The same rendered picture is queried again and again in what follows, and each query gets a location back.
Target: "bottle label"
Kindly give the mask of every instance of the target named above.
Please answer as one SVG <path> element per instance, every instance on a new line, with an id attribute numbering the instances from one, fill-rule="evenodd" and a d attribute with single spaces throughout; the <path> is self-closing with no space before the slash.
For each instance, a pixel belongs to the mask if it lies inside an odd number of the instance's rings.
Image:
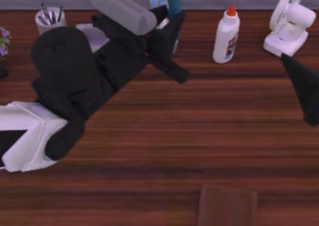
<path id="1" fill-rule="evenodd" d="M 235 49 L 236 49 L 236 43 L 237 43 L 237 39 L 238 39 L 238 32 L 234 35 L 233 38 L 231 38 L 231 40 L 228 42 L 228 46 L 226 49 L 226 55 L 225 55 L 225 59 L 230 59 L 233 57 L 234 53 L 235 53 Z"/>

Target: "desk fan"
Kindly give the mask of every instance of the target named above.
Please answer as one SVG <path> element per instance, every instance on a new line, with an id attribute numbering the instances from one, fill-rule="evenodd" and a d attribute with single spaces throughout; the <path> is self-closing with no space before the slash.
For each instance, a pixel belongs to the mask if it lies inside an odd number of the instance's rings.
<path id="1" fill-rule="evenodd" d="M 265 39 L 264 49 L 280 57 L 293 56 L 305 43 L 316 13 L 300 5 L 301 0 L 280 0 L 270 20 L 272 31 Z"/>

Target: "brown coaster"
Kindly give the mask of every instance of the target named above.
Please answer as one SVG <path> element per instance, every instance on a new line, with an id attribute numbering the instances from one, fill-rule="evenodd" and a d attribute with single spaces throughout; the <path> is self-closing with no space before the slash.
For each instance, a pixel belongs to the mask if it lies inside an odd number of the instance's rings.
<path id="1" fill-rule="evenodd" d="M 204 185 L 197 226 L 256 226 L 257 193 Z"/>

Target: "teal tube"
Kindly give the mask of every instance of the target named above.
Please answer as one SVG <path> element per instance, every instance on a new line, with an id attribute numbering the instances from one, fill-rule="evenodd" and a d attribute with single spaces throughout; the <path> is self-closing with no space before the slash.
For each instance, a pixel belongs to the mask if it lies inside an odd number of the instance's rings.
<path id="1" fill-rule="evenodd" d="M 181 0 L 167 0 L 168 18 L 172 19 L 180 13 Z"/>

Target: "wood grain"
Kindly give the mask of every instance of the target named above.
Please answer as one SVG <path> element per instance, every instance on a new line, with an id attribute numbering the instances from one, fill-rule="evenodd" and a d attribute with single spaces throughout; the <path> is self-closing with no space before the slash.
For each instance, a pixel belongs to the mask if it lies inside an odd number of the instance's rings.
<path id="1" fill-rule="evenodd" d="M 67 11 L 68 24 L 93 11 Z M 263 49 L 270 11 L 239 11 L 236 55 L 212 61 L 221 11 L 187 11 L 179 85 L 152 66 L 101 108 L 57 165 L 0 172 L 2 226 L 194 226 L 202 184 L 259 193 L 259 226 L 319 225 L 319 134 L 302 121 L 280 60 Z M 13 39 L 0 105 L 32 101 L 34 11 L 0 11 Z M 295 57 L 319 70 L 319 21 Z"/>

